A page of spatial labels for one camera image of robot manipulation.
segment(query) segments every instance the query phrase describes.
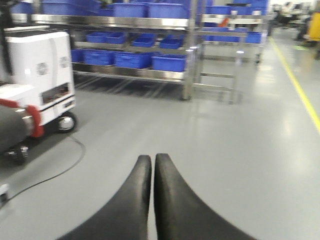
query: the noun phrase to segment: factory floor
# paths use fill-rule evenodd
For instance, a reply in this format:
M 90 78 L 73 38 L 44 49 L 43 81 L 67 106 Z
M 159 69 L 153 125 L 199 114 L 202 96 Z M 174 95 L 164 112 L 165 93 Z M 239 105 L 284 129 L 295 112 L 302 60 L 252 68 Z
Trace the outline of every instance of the factory floor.
M 233 105 L 227 93 L 216 91 L 198 90 L 192 101 L 180 101 L 175 85 L 121 87 L 119 80 L 85 84 L 79 77 L 73 111 L 79 125 L 72 136 L 85 145 L 85 156 L 72 170 L 0 209 L 0 239 L 56 239 L 113 196 L 139 155 L 152 156 L 154 163 L 156 153 L 169 153 L 194 191 L 247 234 L 259 240 L 319 240 L 320 61 L 312 50 L 297 50 L 293 35 L 276 29 L 273 39 L 281 53 L 270 40 L 260 65 L 243 64 Z M 206 61 L 204 68 L 232 73 L 233 66 Z M 309 101 L 301 100 L 287 71 Z M 307 111 L 312 108 L 313 118 Z M 13 196 L 67 169 L 82 153 L 68 135 L 51 135 L 30 150 L 24 167 L 1 159 L 0 183 L 9 183 Z M 153 195 L 148 229 L 149 239 L 156 240 Z

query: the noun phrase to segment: black cylinder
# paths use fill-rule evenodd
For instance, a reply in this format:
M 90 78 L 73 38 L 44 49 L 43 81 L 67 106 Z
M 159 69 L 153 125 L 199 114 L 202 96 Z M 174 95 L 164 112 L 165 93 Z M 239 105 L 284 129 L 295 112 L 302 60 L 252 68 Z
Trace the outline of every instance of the black cylinder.
M 0 153 L 23 141 L 28 135 L 27 125 L 14 108 L 0 105 Z

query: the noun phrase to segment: person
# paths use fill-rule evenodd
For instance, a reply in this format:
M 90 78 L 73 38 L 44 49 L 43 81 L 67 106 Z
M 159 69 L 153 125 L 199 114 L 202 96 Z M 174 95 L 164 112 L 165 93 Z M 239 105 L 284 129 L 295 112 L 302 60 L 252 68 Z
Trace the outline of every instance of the person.
M 288 1 L 283 5 L 281 10 L 281 17 L 280 17 L 279 23 L 285 27 L 287 27 L 289 22 L 292 20 L 292 15 L 290 14 L 291 8 L 292 8 L 292 2 Z
M 303 41 L 304 40 L 304 36 L 308 33 L 311 20 L 312 20 L 311 16 L 309 16 L 305 20 L 303 20 L 303 26 L 301 27 L 298 35 L 296 36 L 296 39 L 295 39 L 296 41 Z

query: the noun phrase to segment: orange object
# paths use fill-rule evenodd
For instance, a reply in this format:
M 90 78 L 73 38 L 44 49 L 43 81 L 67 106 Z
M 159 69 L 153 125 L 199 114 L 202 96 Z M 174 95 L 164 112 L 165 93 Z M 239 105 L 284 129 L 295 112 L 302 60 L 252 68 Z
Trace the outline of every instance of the orange object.
M 225 28 L 228 25 L 229 18 L 225 18 L 219 25 L 218 27 L 220 28 Z

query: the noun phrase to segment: metal shelf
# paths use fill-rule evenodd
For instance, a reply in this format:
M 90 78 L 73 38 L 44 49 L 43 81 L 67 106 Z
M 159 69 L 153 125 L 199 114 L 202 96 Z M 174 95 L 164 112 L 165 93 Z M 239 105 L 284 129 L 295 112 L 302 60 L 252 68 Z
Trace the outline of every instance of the metal shelf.
M 26 24 L 31 21 L 31 15 L 28 15 L 26 13 L 14 13 L 11 14 L 12 20 L 16 24 Z
M 247 32 L 219 32 L 219 31 L 196 31 L 200 36 L 231 36 L 231 37 L 246 37 Z
M 159 43 L 156 42 L 153 47 L 138 47 L 130 46 L 130 43 L 125 44 L 109 44 L 109 43 L 94 43 L 94 42 L 85 42 L 85 41 L 76 41 L 74 43 L 76 48 L 89 48 L 89 49 L 108 49 L 108 50 L 122 50 L 124 52 L 133 52 L 133 53 L 149 53 L 149 52 L 161 52 L 163 54 L 186 54 L 185 47 L 180 47 L 178 49 L 168 49 L 160 48 Z
M 186 30 L 188 19 L 179 18 L 144 18 L 111 16 L 70 16 L 34 14 L 32 21 L 37 24 L 87 25 L 96 27 Z
M 170 82 L 181 84 L 185 78 L 184 72 L 158 71 L 152 69 L 136 69 L 116 66 L 89 65 L 84 63 L 73 63 L 75 72 L 85 72 L 92 74 L 101 74 L 106 77 L 132 78 L 140 80 L 151 80 L 155 82 Z
M 228 41 L 204 41 L 205 45 L 213 45 L 213 46 L 239 46 L 240 42 L 228 42 Z M 259 47 L 260 43 L 242 43 L 243 47 Z
M 224 19 L 229 19 L 229 24 L 263 24 L 265 15 L 214 15 L 204 14 L 202 22 L 220 24 Z
M 111 50 L 122 50 L 123 44 L 110 44 L 110 43 L 96 43 L 86 41 L 76 41 L 74 45 L 77 48 L 89 48 L 89 49 L 111 49 Z

